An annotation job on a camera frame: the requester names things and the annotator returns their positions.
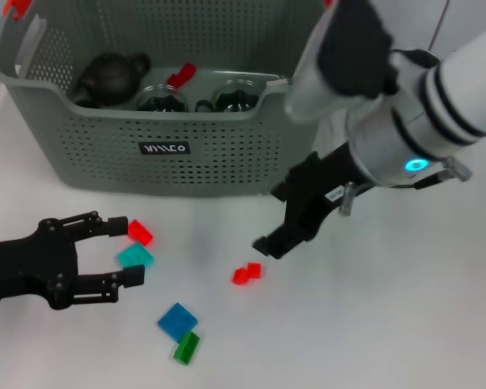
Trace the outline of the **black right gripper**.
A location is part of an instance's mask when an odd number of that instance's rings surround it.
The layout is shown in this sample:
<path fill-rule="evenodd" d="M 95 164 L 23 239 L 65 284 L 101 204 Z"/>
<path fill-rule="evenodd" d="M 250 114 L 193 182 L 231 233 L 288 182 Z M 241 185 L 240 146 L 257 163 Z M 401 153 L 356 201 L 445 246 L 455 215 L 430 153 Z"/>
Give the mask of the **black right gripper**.
<path fill-rule="evenodd" d="M 301 243 L 312 241 L 323 221 L 340 204 L 326 197 L 329 192 L 348 183 L 358 186 L 368 182 L 346 143 L 323 158 L 316 153 L 310 155 L 271 188 L 275 199 L 287 202 L 284 224 L 258 238 L 252 247 L 266 257 L 281 259 Z"/>

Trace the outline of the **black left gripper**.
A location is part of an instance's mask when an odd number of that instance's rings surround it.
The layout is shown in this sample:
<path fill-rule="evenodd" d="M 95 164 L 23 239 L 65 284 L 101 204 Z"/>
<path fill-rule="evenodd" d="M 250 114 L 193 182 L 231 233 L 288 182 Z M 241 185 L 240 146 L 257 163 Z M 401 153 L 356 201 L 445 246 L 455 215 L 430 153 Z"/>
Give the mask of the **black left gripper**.
<path fill-rule="evenodd" d="M 27 237 L 0 242 L 0 300 L 31 294 L 43 297 L 54 310 L 116 303 L 120 287 L 144 284 L 145 267 L 78 276 L 75 243 L 127 233 L 125 216 L 105 220 L 93 211 L 60 220 L 45 219 Z"/>

